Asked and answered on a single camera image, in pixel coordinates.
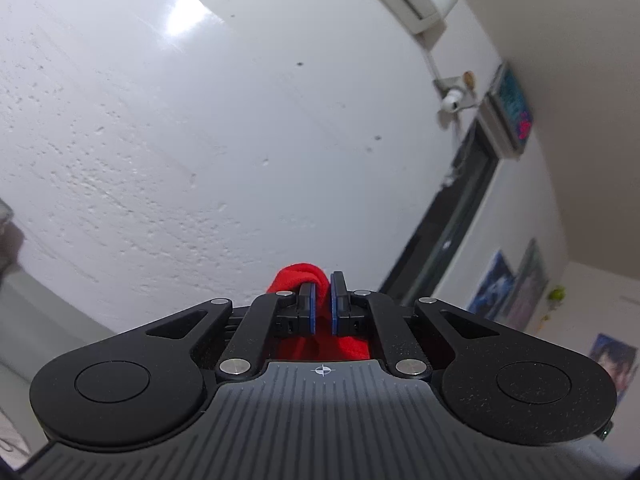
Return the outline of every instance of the ribbed surface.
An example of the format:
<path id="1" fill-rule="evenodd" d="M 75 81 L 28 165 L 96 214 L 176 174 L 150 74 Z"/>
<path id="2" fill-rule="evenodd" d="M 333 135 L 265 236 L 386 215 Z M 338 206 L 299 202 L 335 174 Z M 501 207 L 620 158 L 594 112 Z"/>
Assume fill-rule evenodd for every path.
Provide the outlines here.
<path id="1" fill-rule="evenodd" d="M 487 438 L 444 410 L 428 384 L 376 361 L 273 363 L 222 386 L 189 429 L 153 448 L 95 454 L 56 444 L 28 480 L 624 478 L 595 437 L 530 448 Z"/>

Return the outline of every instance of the ceiling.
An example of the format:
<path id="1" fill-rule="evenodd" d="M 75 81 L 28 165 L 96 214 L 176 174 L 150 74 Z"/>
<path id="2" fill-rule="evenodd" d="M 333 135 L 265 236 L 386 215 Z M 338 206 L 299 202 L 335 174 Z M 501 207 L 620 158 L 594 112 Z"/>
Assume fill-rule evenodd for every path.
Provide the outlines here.
<path id="1" fill-rule="evenodd" d="M 640 0 L 467 0 L 534 112 L 572 260 L 640 279 Z"/>

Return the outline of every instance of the circular cap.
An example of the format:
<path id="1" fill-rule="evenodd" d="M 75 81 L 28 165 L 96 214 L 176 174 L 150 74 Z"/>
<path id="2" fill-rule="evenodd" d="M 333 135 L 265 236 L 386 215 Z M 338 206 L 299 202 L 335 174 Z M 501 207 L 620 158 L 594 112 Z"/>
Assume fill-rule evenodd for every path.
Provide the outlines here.
<path id="1" fill-rule="evenodd" d="M 149 372 L 129 361 L 107 361 L 85 368 L 76 377 L 76 390 L 93 402 L 122 402 L 145 391 Z"/>
<path id="2" fill-rule="evenodd" d="M 496 376 L 498 387 L 511 399 L 527 404 L 548 404 L 571 390 L 571 380 L 555 366 L 537 362 L 507 365 Z"/>
<path id="3" fill-rule="evenodd" d="M 220 363 L 220 370 L 230 375 L 244 374 L 249 371 L 249 368 L 251 364 L 245 359 L 227 359 Z"/>
<path id="4" fill-rule="evenodd" d="M 427 371 L 427 365 L 418 359 L 402 359 L 396 363 L 396 370 L 405 375 L 418 375 Z"/>

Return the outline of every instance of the window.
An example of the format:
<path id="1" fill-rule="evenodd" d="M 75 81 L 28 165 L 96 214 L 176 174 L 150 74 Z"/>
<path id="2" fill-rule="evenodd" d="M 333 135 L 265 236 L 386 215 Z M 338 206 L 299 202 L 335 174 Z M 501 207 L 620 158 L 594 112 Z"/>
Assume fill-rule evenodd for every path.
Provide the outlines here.
<path id="1" fill-rule="evenodd" d="M 457 178 L 436 195 L 380 288 L 399 304 L 433 294 L 462 243 L 495 173 L 498 157 L 474 121 L 452 168 Z"/>

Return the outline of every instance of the red cloth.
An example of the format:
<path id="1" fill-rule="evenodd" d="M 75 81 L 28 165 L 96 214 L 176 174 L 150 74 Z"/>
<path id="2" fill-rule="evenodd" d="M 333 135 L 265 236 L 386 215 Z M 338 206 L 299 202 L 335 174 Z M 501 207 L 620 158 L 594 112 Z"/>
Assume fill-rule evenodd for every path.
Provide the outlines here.
<path id="1" fill-rule="evenodd" d="M 293 264 L 280 269 L 267 292 L 297 290 L 302 283 L 316 284 L 316 334 L 287 337 L 280 341 L 278 357 L 295 361 L 357 361 L 369 359 L 369 345 L 356 337 L 331 334 L 331 310 L 328 306 L 329 280 L 322 269 L 312 264 Z"/>

